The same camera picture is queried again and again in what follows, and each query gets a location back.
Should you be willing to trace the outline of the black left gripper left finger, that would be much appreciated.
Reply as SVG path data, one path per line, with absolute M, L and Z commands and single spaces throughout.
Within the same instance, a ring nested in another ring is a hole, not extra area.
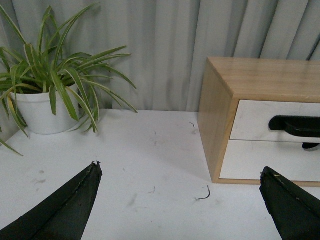
M 96 201 L 103 172 L 99 162 L 0 231 L 2 240 L 80 240 Z

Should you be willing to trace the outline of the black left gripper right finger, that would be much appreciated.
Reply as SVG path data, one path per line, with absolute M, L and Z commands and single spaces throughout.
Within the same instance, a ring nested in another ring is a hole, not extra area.
M 266 166 L 260 193 L 283 240 L 320 238 L 320 200 Z

